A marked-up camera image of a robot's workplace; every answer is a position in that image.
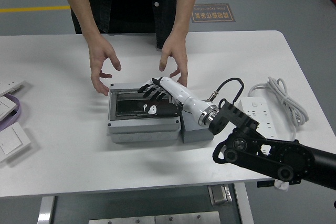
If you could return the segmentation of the person's left hand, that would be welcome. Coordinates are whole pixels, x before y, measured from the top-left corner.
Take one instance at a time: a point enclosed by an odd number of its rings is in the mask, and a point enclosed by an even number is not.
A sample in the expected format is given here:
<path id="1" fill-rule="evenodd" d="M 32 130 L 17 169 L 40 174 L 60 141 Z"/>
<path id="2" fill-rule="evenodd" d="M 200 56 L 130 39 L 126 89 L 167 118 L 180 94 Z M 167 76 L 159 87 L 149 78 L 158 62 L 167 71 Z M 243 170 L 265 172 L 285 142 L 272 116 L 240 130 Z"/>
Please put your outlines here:
<path id="1" fill-rule="evenodd" d="M 180 34 L 172 31 L 168 36 L 163 45 L 161 59 L 159 62 L 159 70 L 161 72 L 165 70 L 169 57 L 172 57 L 177 65 L 177 69 L 170 74 L 170 77 L 172 78 L 180 74 L 178 82 L 187 87 L 188 58 L 186 52 L 186 34 Z"/>

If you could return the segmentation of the person's right hand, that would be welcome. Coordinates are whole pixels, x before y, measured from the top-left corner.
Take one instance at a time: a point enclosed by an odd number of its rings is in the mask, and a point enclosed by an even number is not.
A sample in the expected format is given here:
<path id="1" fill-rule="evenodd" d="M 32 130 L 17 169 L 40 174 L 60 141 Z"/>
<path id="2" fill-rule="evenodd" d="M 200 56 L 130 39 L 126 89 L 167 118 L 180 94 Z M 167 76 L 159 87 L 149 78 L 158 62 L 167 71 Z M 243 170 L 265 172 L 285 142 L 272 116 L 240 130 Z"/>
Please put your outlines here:
<path id="1" fill-rule="evenodd" d="M 115 53 L 113 46 L 100 34 L 85 36 L 89 49 L 89 65 L 91 69 L 91 82 L 94 89 L 105 96 L 109 88 L 100 80 L 112 78 L 112 74 L 102 71 L 105 60 L 110 60 L 115 70 L 121 70 L 121 63 Z"/>

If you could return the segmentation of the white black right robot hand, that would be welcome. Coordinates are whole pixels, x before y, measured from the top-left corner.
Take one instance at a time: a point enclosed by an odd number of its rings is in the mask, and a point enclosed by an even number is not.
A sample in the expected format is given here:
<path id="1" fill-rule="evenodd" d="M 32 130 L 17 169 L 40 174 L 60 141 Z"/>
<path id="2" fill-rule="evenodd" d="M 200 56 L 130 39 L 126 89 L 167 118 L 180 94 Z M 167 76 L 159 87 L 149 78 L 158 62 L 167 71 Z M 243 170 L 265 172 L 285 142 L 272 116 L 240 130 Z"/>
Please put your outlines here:
<path id="1" fill-rule="evenodd" d="M 182 105 L 184 111 L 192 114 L 194 120 L 200 126 L 207 125 L 208 117 L 215 110 L 213 103 L 197 98 L 188 88 L 169 77 L 150 79 L 139 88 L 138 93 L 142 93 L 145 90 L 144 98 L 148 97 L 152 92 L 155 93 L 152 98 L 156 100 L 169 94 L 175 102 Z"/>

